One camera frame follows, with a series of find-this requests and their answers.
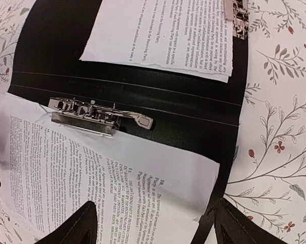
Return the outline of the printed paper sheet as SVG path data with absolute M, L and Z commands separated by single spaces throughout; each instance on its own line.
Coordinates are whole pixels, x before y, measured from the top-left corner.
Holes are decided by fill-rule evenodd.
M 228 82 L 233 23 L 225 1 L 103 1 L 82 61 Z
M 98 243 L 190 243 L 219 164 L 116 132 L 102 137 L 51 121 L 53 111 L 0 96 L 1 197 L 40 236 L 85 202 L 96 205 Z

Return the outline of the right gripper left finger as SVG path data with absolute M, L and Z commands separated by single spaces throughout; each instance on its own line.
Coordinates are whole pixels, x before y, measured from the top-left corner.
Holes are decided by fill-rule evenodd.
M 96 205 L 92 201 L 87 201 L 59 228 L 37 241 L 37 244 L 95 244 L 97 240 L 97 230 L 98 221 Z

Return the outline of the black clip folder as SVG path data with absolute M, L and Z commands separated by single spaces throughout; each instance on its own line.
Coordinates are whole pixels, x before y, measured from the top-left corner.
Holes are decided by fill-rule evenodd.
M 233 39 L 227 83 L 134 66 L 82 62 L 101 1 L 36 1 L 15 49 L 9 92 L 41 105 L 51 97 L 96 100 L 154 120 L 150 131 L 123 121 L 123 132 L 193 151 L 220 163 L 193 243 L 204 243 L 211 210 L 229 179 L 246 87 L 248 40 Z

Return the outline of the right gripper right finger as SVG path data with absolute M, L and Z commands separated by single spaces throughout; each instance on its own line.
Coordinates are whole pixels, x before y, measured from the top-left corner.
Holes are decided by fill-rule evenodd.
M 217 201 L 214 216 L 214 228 L 218 243 L 284 243 L 284 241 L 254 224 L 225 198 Z

